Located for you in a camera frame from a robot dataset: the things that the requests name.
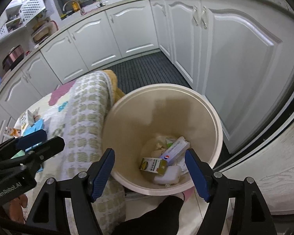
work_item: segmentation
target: cabinet handle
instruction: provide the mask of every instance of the cabinet handle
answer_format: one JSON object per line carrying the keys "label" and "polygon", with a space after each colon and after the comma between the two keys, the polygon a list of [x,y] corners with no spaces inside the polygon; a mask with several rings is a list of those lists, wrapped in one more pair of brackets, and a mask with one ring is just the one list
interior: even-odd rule
{"label": "cabinet handle", "polygon": [[197,13],[197,9],[198,9],[197,6],[193,7],[193,20],[195,20],[196,26],[198,25],[198,21],[197,21],[197,19],[195,17],[195,14]]}
{"label": "cabinet handle", "polygon": [[26,83],[29,82],[28,79],[27,79],[27,77],[25,75],[23,75],[23,79],[26,81]]}
{"label": "cabinet handle", "polygon": [[163,12],[163,14],[166,16],[165,8],[164,8],[164,7],[162,7],[162,12]]}
{"label": "cabinet handle", "polygon": [[27,75],[30,79],[32,78],[31,75],[30,75],[30,73],[29,73],[28,71],[26,71],[25,73],[26,73],[26,75]]}
{"label": "cabinet handle", "polygon": [[201,13],[201,21],[202,21],[202,24],[204,25],[204,29],[207,29],[208,28],[206,22],[204,21],[204,17],[207,16],[207,13],[206,12],[207,12],[207,8],[205,6],[203,6],[202,13]]}

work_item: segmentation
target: person's leg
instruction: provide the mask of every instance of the person's leg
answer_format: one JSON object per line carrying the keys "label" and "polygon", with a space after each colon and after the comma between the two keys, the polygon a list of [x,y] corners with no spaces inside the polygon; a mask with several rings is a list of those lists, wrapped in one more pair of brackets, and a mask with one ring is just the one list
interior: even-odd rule
{"label": "person's leg", "polygon": [[157,208],[141,217],[119,224],[112,235],[176,235],[179,230],[179,212],[184,195],[168,196]]}

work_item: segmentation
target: floor mat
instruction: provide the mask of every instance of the floor mat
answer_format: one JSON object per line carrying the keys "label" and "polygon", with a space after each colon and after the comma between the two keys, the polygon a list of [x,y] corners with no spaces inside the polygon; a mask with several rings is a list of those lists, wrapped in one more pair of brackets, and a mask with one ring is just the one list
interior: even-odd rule
{"label": "floor mat", "polygon": [[176,67],[162,53],[157,52],[118,63],[109,68],[118,77],[118,87],[129,93],[142,86],[171,83],[190,88]]}

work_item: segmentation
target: trash can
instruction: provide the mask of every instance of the trash can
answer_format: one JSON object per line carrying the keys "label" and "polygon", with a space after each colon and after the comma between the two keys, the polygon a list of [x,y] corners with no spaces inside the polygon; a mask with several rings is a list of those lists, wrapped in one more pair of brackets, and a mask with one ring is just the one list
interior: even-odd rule
{"label": "trash can", "polygon": [[123,186],[145,195],[163,196],[193,187],[189,173],[174,185],[152,183],[153,174],[139,170],[151,157],[158,137],[184,136],[199,158],[214,167],[223,132],[213,106],[192,89],[174,84],[138,88],[121,98],[106,117],[102,149],[115,150],[111,175]]}

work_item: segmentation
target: blanket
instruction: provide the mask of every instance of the blanket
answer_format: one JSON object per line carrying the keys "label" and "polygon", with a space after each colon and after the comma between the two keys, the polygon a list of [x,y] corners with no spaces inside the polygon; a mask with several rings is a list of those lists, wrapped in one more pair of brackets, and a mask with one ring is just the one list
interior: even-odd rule
{"label": "blanket", "polygon": [[[27,193],[29,204],[25,215],[46,179],[70,179],[100,159],[104,118],[123,95],[112,71],[98,71],[77,79],[65,93],[66,98],[61,96],[60,103],[45,110],[41,116],[46,122],[48,138],[61,136],[66,145],[61,153],[44,163],[42,172],[36,174],[37,186]],[[66,206],[71,234],[78,235],[68,199]],[[123,186],[110,176],[102,196],[92,206],[103,234],[111,234],[115,226],[125,220]]]}

